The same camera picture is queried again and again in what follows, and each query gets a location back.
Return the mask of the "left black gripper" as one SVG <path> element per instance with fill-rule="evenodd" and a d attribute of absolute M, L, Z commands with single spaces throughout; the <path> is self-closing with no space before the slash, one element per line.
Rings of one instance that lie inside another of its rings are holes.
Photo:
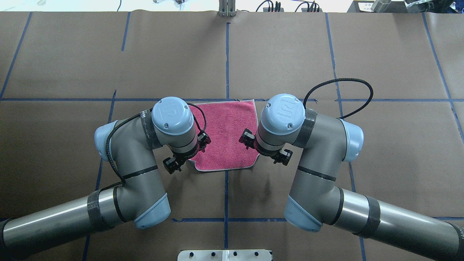
<path fill-rule="evenodd" d="M 199 132 L 197 137 L 190 143 L 193 144 L 190 150 L 183 153 L 172 151 L 173 156 L 163 160 L 164 168 L 169 174 L 173 174 L 175 171 L 181 171 L 182 165 L 184 165 L 187 160 L 193 158 L 200 151 L 204 152 L 205 148 L 210 143 L 211 138 L 209 135 L 206 132 Z"/>

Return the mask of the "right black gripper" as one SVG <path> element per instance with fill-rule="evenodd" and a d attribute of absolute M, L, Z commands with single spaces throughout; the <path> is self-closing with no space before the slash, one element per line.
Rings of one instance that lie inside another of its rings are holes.
<path fill-rule="evenodd" d="M 244 144 L 247 150 L 252 148 L 257 150 L 260 155 L 270 157 L 274 160 L 274 164 L 281 163 L 285 166 L 288 165 L 293 154 L 291 150 L 282 148 L 280 150 L 267 150 L 258 142 L 257 137 L 258 133 L 254 136 L 249 129 L 245 129 L 239 138 L 239 142 Z"/>

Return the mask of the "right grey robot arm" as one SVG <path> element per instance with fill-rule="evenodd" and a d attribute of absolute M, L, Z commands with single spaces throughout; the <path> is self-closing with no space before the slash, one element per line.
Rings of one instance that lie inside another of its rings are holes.
<path fill-rule="evenodd" d="M 363 147 L 360 127 L 319 114 L 291 94 L 278 94 L 262 110 L 257 131 L 245 129 L 239 142 L 288 165 L 303 152 L 284 211 L 287 222 L 318 232 L 323 224 L 439 261 L 463 260 L 463 228 L 336 186 L 342 162 Z"/>

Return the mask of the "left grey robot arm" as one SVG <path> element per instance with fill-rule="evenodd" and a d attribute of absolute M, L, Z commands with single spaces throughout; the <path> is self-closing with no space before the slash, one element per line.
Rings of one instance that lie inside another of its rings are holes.
<path fill-rule="evenodd" d="M 166 220 L 169 199 L 154 150 L 169 147 L 169 173 L 204 151 L 211 139 L 192 113 L 194 104 L 168 96 L 153 108 L 98 127 L 96 149 L 119 182 L 30 215 L 1 222 L 1 260 L 13 261 L 132 221 L 146 229 Z"/>

